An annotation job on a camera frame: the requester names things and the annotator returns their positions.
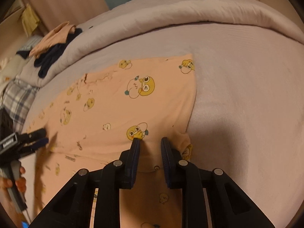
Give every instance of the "pink curtain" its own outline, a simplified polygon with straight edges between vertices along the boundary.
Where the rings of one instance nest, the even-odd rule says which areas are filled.
[[[48,30],[64,21],[78,25],[108,11],[104,0],[24,0],[30,3]]]

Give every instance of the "finger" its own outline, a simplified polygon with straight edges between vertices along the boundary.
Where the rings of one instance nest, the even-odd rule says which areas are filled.
[[[13,186],[13,182],[10,179],[3,179],[3,187],[11,188]]]
[[[24,169],[24,167],[22,167],[22,166],[20,167],[20,173],[21,173],[21,174],[24,174],[24,173],[25,173],[25,169]]]
[[[0,177],[0,188],[6,189],[6,188],[11,188],[12,186],[13,186],[13,182],[10,179]]]
[[[19,178],[16,181],[16,186],[20,192],[24,193],[26,191],[26,179],[24,177]]]

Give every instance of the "plaid shirt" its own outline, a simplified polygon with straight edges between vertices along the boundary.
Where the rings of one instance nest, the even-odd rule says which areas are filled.
[[[15,79],[7,85],[3,94],[3,106],[13,119],[14,132],[21,133],[38,90],[38,87],[32,87],[19,79]]]

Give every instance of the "metal screw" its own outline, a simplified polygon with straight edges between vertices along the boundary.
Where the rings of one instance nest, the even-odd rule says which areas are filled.
[[[113,164],[114,164],[115,166],[121,166],[121,165],[123,164],[123,162],[122,162],[121,160],[115,160],[115,161],[113,162]]]
[[[88,173],[88,170],[86,170],[86,169],[81,169],[81,170],[78,172],[78,174],[81,175],[81,176],[84,176],[84,175],[86,175],[87,173]]]
[[[215,169],[214,170],[214,173],[216,174],[216,175],[223,175],[223,171],[221,170],[221,169]]]
[[[178,164],[179,165],[182,165],[182,166],[186,166],[187,164],[188,164],[188,161],[187,160],[180,160],[179,162],[178,162]]]

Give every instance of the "yellow cartoon character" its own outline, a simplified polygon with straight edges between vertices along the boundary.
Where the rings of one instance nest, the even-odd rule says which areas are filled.
[[[40,118],[41,120],[43,120],[44,117],[45,117],[45,113],[44,113],[44,111],[42,111],[42,112],[39,114],[39,118]]]
[[[58,163],[56,163],[56,168],[55,168],[55,175],[58,176],[60,173],[60,166]]]
[[[87,111],[89,109],[91,109],[94,106],[95,103],[95,99],[93,98],[89,98],[88,101],[85,103],[85,107],[83,108],[83,111]]]
[[[130,69],[132,67],[132,63],[130,60],[126,61],[126,60],[122,60],[120,61],[120,63],[118,64],[118,66],[121,69]]]
[[[165,193],[161,193],[161,194],[159,194],[159,202],[161,203],[161,204],[165,204],[166,202],[168,202],[169,201],[169,196],[167,195],[167,194],[165,194]]]
[[[98,189],[95,189],[95,193],[94,193],[94,203],[97,201],[97,194],[98,194]]]
[[[154,89],[155,83],[152,77],[146,76],[140,79],[139,76],[136,76],[129,81],[125,95],[129,95],[130,98],[137,98],[139,95],[147,96],[153,93]]]
[[[145,122],[142,122],[136,126],[132,126],[127,130],[127,137],[129,140],[133,140],[134,138],[143,139],[145,135],[148,135],[149,132],[147,130],[148,125]]]
[[[181,72],[183,74],[188,74],[189,72],[191,72],[191,70],[195,70],[193,61],[191,59],[183,60],[179,68],[181,69]]]
[[[187,160],[187,161],[190,160],[192,148],[193,148],[192,144],[189,144],[189,145],[185,148],[185,150],[182,152],[181,157],[182,157],[184,160]]]
[[[47,188],[45,187],[45,184],[42,184],[42,189],[41,189],[41,193],[45,194],[47,191]]]
[[[69,89],[66,92],[68,96],[72,95],[75,87],[76,87],[75,84],[69,87]]]
[[[72,112],[66,108],[64,108],[60,112],[60,123],[61,125],[67,125],[70,122],[72,116]]]
[[[77,96],[76,96],[76,101],[80,100],[80,98],[81,98],[81,94],[78,93]]]
[[[57,147],[57,144],[56,143],[53,143],[53,144],[49,144],[49,149],[51,152],[54,152],[54,149]]]
[[[102,129],[105,131],[111,129],[111,124],[109,124],[109,123],[104,124]]]
[[[161,228],[160,225],[152,225],[150,223],[142,223],[140,228]]]

